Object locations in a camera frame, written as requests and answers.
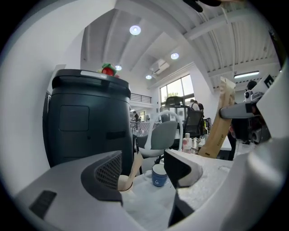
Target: ceiling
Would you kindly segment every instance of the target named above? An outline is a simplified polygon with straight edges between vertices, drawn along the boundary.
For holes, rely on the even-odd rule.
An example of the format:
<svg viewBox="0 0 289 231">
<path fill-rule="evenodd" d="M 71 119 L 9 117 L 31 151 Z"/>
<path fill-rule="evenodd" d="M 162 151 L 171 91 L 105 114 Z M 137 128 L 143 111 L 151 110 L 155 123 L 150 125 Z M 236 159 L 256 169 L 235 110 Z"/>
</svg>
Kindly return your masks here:
<svg viewBox="0 0 289 231">
<path fill-rule="evenodd" d="M 268 26 L 247 3 L 200 5 L 202 13 L 182 0 L 118 0 L 116 9 L 86 27 L 81 68 L 96 71 L 110 62 L 145 78 L 152 64 L 164 59 L 170 67 L 150 80 L 156 83 L 195 63 L 212 91 L 219 88 L 220 76 L 235 81 L 236 90 L 245 89 L 251 79 L 277 76 L 280 65 Z M 141 27 L 140 35 L 130 34 L 132 25 Z M 179 53 L 178 60 L 170 58 L 173 52 Z M 256 76 L 233 79 L 256 70 Z"/>
</svg>

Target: robotic claw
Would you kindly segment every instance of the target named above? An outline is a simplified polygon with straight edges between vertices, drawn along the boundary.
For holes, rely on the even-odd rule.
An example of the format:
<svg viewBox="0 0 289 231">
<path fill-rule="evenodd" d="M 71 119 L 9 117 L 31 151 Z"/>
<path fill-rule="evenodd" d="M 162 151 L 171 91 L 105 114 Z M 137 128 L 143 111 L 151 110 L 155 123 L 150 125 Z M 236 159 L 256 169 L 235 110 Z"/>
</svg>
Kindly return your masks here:
<svg viewBox="0 0 289 231">
<path fill-rule="evenodd" d="M 232 119 L 231 133 L 235 138 L 251 140 L 255 144 L 265 142 L 271 138 L 257 103 L 273 82 L 274 80 L 270 75 L 263 78 L 253 88 L 247 87 L 243 103 L 223 107 L 219 110 L 221 118 Z"/>
</svg>

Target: white bottle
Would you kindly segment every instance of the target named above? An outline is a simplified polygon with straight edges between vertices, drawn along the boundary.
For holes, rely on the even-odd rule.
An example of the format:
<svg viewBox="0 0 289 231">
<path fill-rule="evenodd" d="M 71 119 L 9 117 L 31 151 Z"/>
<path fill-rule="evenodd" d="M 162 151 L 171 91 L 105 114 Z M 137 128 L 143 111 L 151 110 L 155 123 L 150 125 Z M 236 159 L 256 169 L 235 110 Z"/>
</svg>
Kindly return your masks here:
<svg viewBox="0 0 289 231">
<path fill-rule="evenodd" d="M 185 138 L 182 139 L 182 152 L 191 153 L 190 133 L 186 133 Z"/>
</svg>

